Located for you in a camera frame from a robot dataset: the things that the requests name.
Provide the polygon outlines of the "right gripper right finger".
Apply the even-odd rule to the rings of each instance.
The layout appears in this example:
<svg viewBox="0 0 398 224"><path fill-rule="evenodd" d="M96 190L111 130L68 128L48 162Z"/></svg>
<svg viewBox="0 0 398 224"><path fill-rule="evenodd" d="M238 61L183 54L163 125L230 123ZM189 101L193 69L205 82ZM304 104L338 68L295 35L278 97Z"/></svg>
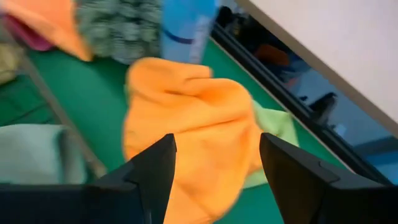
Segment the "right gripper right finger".
<svg viewBox="0 0 398 224"><path fill-rule="evenodd" d="M397 224L397 187L342 169L272 134L261 135L264 173L284 223Z"/></svg>

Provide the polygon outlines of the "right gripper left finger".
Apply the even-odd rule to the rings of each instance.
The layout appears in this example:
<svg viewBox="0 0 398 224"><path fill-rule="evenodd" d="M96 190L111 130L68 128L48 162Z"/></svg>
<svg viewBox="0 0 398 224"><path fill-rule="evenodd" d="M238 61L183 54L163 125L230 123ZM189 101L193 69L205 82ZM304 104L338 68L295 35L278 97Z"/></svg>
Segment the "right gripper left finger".
<svg viewBox="0 0 398 224"><path fill-rule="evenodd" d="M1 223L163 223L176 152L166 134L90 184L2 184Z"/></svg>

